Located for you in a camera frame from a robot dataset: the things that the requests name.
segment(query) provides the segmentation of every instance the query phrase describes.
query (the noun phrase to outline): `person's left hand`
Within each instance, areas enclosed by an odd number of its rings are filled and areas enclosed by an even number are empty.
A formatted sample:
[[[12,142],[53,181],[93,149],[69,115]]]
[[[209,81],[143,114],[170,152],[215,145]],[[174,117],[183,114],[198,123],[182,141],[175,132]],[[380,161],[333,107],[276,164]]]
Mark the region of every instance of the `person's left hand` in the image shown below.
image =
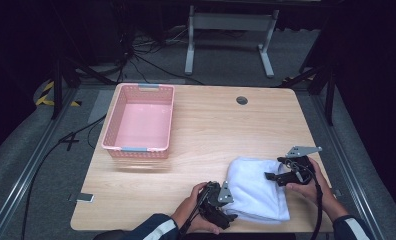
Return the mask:
[[[179,207],[177,207],[176,211],[171,216],[179,229],[182,228],[183,224],[185,224],[186,220],[188,220],[189,215],[197,204],[199,191],[206,185],[206,182],[195,185],[195,187],[192,189],[191,195],[183,200],[183,202],[179,205]],[[199,213],[196,214],[197,216],[193,219],[191,226],[188,229],[188,233],[195,232],[197,230],[204,230],[214,234],[220,233],[220,228],[217,225],[205,220]]]

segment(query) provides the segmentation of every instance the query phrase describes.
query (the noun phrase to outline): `person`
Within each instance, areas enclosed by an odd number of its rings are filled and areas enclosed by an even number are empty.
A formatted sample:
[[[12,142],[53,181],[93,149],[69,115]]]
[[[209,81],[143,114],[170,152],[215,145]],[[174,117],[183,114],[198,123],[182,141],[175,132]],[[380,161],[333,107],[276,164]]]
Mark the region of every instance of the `person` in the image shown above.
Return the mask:
[[[374,237],[365,222],[353,215],[331,193],[329,185],[323,176],[316,161],[309,158],[312,163],[315,176],[323,192],[322,208],[333,223],[335,240],[373,240]],[[94,240],[177,240],[179,229],[185,224],[189,215],[197,204],[197,197],[207,182],[193,187],[189,197],[185,198],[176,211],[171,215],[153,214],[145,222],[130,232],[114,230],[97,235]],[[305,198],[317,205],[317,191],[314,180],[307,185],[288,183],[286,189],[298,192]],[[207,231],[218,235],[222,229],[197,214],[193,219],[187,233],[195,231]]]

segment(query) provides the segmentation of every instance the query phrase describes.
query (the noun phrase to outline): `dark background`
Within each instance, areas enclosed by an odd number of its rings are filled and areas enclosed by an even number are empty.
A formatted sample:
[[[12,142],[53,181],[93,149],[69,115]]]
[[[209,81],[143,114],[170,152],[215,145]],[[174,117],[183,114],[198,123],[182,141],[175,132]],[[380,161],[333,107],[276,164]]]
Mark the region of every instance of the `dark background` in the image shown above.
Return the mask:
[[[329,18],[283,11],[278,28],[323,29],[307,65],[335,64],[344,103],[396,202],[396,2],[345,5]],[[103,1],[0,1],[0,144],[35,110],[33,94],[59,54],[85,65],[115,62],[136,29],[161,41],[165,30],[186,24],[187,6],[124,7],[125,15],[114,15]],[[120,18],[128,21],[119,25]]]

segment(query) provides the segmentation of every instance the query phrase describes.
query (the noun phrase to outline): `human hand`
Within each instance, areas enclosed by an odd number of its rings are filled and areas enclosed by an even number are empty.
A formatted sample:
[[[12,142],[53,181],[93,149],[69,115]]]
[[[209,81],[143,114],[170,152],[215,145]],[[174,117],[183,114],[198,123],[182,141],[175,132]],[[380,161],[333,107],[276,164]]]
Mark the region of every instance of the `human hand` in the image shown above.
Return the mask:
[[[206,182],[195,185],[192,189],[191,195],[183,200],[183,202],[179,205],[179,207],[177,207],[176,211],[171,216],[179,229],[185,224],[186,220],[188,220],[189,215],[191,215],[197,204],[199,191],[206,185]],[[195,232],[197,230],[204,230],[214,234],[220,233],[220,228],[217,225],[205,220],[199,213],[196,212],[195,214],[197,214],[197,216],[193,219],[187,233]]]
[[[319,183],[320,188],[323,192],[323,210],[328,214],[332,222],[335,221],[335,219],[337,219],[338,217],[347,215],[348,211],[344,208],[344,206],[342,206],[340,202],[338,202],[338,200],[332,194],[328,182],[326,181],[326,178],[323,176],[322,171],[320,170],[319,164],[312,158],[308,159],[313,165],[314,175],[316,176],[317,182]],[[317,190],[315,187],[314,179],[311,179],[311,181],[307,185],[288,183],[286,185],[286,188],[301,193],[305,198],[309,199],[315,205],[317,205]]]

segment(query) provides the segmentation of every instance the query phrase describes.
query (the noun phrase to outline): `white stripe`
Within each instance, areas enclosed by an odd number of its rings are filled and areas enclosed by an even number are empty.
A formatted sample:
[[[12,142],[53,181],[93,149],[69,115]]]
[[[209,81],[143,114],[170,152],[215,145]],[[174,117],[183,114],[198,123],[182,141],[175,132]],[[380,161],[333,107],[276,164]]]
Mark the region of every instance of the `white stripe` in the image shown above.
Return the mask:
[[[175,228],[176,225],[174,224],[173,220],[167,220],[160,224],[154,231],[152,231],[148,236],[144,238],[144,240],[158,240],[161,236],[168,233],[170,230]]]
[[[363,228],[361,228],[360,224],[354,218],[348,218],[345,222],[350,226],[357,240],[370,240]]]

